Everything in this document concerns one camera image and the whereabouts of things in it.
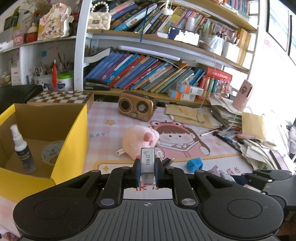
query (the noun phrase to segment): chessboard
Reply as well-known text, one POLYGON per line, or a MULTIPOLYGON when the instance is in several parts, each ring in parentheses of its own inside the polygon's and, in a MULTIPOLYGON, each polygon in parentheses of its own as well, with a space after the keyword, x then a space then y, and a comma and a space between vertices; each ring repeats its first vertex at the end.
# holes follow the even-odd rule
POLYGON ((44 91, 30 99, 30 105, 53 105, 53 104, 86 104, 90 108, 94 101, 94 94, 77 91, 44 91))

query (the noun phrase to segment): green lid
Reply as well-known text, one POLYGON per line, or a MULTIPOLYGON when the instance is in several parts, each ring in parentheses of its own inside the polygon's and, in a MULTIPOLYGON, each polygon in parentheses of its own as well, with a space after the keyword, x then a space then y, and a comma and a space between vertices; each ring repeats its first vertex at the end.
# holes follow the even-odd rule
POLYGON ((72 78, 73 77, 73 74, 72 73, 62 73, 62 74, 58 74, 57 75, 57 79, 59 80, 64 80, 64 79, 69 79, 69 78, 72 78))

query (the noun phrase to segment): handbag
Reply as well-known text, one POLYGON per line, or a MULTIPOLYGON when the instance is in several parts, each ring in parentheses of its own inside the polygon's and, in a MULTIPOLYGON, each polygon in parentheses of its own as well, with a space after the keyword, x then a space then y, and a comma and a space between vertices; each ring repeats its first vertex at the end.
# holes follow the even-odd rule
POLYGON ((87 29, 103 29, 109 30, 111 24, 112 13, 109 13, 109 6, 106 2, 98 2, 91 7, 87 29), (103 4, 106 12, 94 12, 96 6, 103 4))

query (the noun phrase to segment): yellow cardboard box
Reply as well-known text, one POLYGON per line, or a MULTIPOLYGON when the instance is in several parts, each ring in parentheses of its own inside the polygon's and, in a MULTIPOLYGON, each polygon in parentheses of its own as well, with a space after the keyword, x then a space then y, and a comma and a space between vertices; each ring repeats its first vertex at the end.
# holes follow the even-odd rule
POLYGON ((23 198, 79 176, 88 147, 87 107, 84 104, 32 106, 14 104, 0 115, 0 196, 23 198), (27 174, 15 150, 10 126, 17 124, 32 152, 37 170, 27 174), (65 140, 56 160, 43 161, 48 144, 65 140))

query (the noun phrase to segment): pink plush decoration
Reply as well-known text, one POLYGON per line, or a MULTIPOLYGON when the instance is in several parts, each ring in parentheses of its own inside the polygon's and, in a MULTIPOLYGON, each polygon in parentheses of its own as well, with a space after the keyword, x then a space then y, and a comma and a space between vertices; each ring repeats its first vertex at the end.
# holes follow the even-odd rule
POLYGON ((151 127, 131 126, 123 135, 123 150, 135 160, 141 157, 141 148, 154 148, 158 139, 159 133, 151 127))

